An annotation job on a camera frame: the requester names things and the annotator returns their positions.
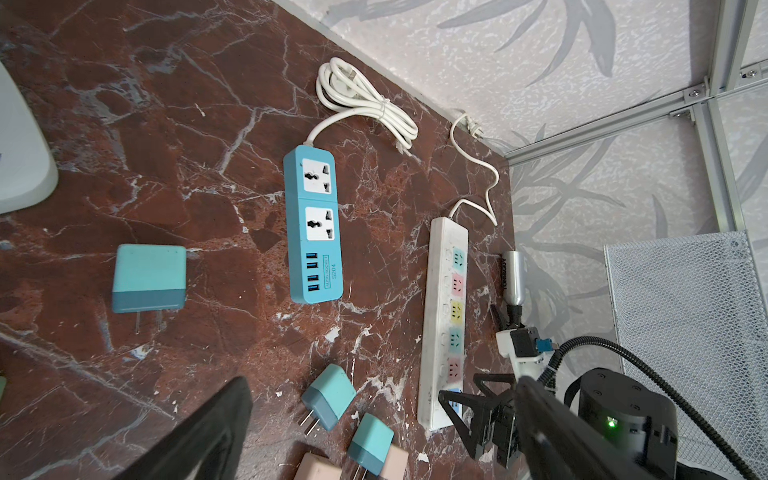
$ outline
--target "yellow outlet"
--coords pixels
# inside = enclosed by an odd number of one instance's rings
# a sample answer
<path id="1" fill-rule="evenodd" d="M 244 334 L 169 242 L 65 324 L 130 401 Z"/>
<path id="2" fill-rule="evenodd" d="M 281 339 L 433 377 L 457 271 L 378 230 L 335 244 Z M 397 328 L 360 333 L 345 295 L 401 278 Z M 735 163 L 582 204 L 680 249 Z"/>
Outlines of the yellow outlet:
<path id="1" fill-rule="evenodd" d="M 451 322 L 455 325 L 464 323 L 464 306 L 456 300 L 451 300 Z"/>

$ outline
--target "white outlet cover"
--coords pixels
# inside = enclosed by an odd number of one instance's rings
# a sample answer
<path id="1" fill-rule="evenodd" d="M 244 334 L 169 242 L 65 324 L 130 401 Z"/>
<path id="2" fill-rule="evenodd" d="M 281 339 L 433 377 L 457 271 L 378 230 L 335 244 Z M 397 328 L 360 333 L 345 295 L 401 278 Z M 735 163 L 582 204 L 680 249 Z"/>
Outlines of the white outlet cover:
<path id="1" fill-rule="evenodd" d="M 327 241 L 336 238 L 336 228 L 333 226 L 333 210 L 307 207 L 304 214 L 306 216 L 307 240 Z"/>
<path id="2" fill-rule="evenodd" d="M 304 190 L 315 194 L 331 194 L 331 166 L 325 162 L 305 158 L 301 161 Z"/>

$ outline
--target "plug prong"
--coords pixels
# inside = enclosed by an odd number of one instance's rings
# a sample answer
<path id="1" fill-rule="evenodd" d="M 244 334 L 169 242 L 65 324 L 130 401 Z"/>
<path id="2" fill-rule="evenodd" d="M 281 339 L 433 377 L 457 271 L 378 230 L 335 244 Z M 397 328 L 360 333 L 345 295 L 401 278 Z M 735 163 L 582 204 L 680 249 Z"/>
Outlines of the plug prong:
<path id="1" fill-rule="evenodd" d="M 308 436 L 310 433 L 312 433 L 312 431 L 315 429 L 315 426 L 317 425 L 317 422 L 319 421 L 320 419 L 315 419 L 315 421 L 312 422 L 312 425 L 310 425 L 310 427 L 306 430 L 306 432 L 304 432 L 305 437 Z"/>
<path id="2" fill-rule="evenodd" d="M 310 410 L 310 412 L 306 414 L 306 417 L 304 417 L 304 420 L 302 420 L 302 421 L 299 423 L 299 427 L 300 427 L 300 426 L 303 426 L 303 425 L 306 423 L 306 421 L 310 419 L 310 417 L 312 416 L 312 414 L 313 414 L 314 412 L 315 412 L 314 410 Z"/>

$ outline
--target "power cord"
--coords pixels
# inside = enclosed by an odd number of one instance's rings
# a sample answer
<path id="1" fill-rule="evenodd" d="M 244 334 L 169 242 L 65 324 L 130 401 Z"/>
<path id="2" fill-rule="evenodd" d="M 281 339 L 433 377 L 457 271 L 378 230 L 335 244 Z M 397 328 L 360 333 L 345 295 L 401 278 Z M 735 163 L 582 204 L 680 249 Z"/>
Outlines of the power cord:
<path id="1" fill-rule="evenodd" d="M 456 139 L 453 137 L 453 131 L 456 129 L 456 125 L 460 121 L 462 121 L 464 118 L 467 119 L 467 130 L 469 131 L 469 134 L 472 136 L 472 138 L 482 138 L 482 129 L 480 128 L 480 125 L 478 125 L 475 121 L 473 121 L 469 115 L 466 113 L 462 114 L 461 117 L 457 118 L 456 121 L 453 122 L 453 125 L 451 125 L 451 143 L 453 143 L 453 146 L 456 147 L 456 150 L 467 160 L 471 161 L 473 164 L 482 165 L 485 168 L 488 168 L 490 171 L 493 172 L 494 180 L 493 183 L 485 189 L 485 205 L 488 207 L 486 210 L 485 208 L 481 207 L 480 205 L 477 205 L 475 202 L 472 202 L 470 200 L 467 200 L 465 198 L 462 198 L 451 209 L 451 213 L 448 214 L 449 218 L 453 218 L 453 216 L 456 214 L 456 211 L 462 204 L 469 205 L 470 207 L 474 207 L 478 210 L 480 210 L 482 213 L 485 214 L 489 219 L 491 219 L 491 222 L 493 223 L 494 227 L 498 226 L 498 222 L 496 221 L 496 214 L 493 212 L 493 207 L 491 206 L 491 200 L 488 198 L 488 192 L 491 191 L 493 187 L 495 187 L 498 184 L 498 170 L 496 168 L 482 160 L 479 160 L 478 158 L 474 158 L 472 155 L 465 152 L 459 145 L 456 143 Z"/>
<path id="2" fill-rule="evenodd" d="M 629 360 L 632 365 L 636 366 L 642 373 L 647 375 L 648 378 L 653 380 L 654 383 L 658 385 L 659 388 L 661 388 L 664 393 L 666 393 L 667 396 L 669 396 L 669 398 L 671 398 L 672 401 L 677 404 L 678 407 L 680 407 L 680 410 L 685 412 L 685 414 L 694 421 L 696 426 L 699 427 L 701 431 L 704 432 L 704 435 L 706 435 L 707 438 L 709 438 L 709 440 L 711 440 L 712 443 L 715 444 L 715 446 L 723 453 L 723 455 L 728 458 L 731 464 L 736 467 L 736 470 L 738 470 L 744 478 L 747 480 L 758 480 L 755 472 L 753 472 L 752 469 L 746 464 L 744 459 L 741 458 L 738 453 L 736 453 L 736 450 L 734 450 L 733 447 L 730 446 L 728 442 L 726 442 L 720 433 L 718 433 L 717 430 L 715 430 L 715 428 L 710 425 L 710 423 L 690 403 L 688 403 L 688 401 L 683 398 L 680 393 L 677 392 L 677 390 L 672 388 L 672 386 L 667 383 L 667 381 L 664 380 L 661 375 L 649 367 L 646 362 L 640 360 L 635 354 L 625 349 L 623 346 L 618 345 L 617 343 L 611 342 L 610 340 L 606 340 L 599 336 L 577 336 L 576 338 L 568 340 L 567 342 L 560 345 L 560 348 L 554 351 L 552 358 L 549 359 L 547 368 L 538 377 L 539 383 L 544 386 L 554 387 L 554 375 L 558 371 L 558 368 L 560 368 L 560 364 L 562 363 L 565 355 L 573 349 L 584 345 L 601 346 L 605 349 L 611 350 L 612 352 L 616 352 L 623 356 L 625 359 Z"/>
<path id="3" fill-rule="evenodd" d="M 320 65 L 315 80 L 320 103 L 339 112 L 321 121 L 304 142 L 312 147 L 317 135 L 339 120 L 354 115 L 375 118 L 395 135 L 397 150 L 410 157 L 412 141 L 419 134 L 416 123 L 400 107 L 384 98 L 354 65 L 341 58 L 331 58 Z"/>

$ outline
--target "teal wall charger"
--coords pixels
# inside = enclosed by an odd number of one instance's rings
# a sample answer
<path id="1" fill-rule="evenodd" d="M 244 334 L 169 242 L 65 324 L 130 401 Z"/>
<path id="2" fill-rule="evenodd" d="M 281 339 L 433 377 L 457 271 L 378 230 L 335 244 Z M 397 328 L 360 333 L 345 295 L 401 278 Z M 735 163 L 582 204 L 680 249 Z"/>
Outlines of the teal wall charger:
<path id="1" fill-rule="evenodd" d="M 180 309 L 187 295 L 187 249 L 176 245 L 118 247 L 112 283 L 115 313 Z"/>
<path id="2" fill-rule="evenodd" d="M 395 433 L 370 413 L 362 417 L 346 453 L 365 470 L 378 475 L 384 468 Z"/>
<path id="3" fill-rule="evenodd" d="M 344 369 L 331 363 L 301 395 L 301 401 L 310 415 L 330 432 L 355 399 L 356 393 Z"/>

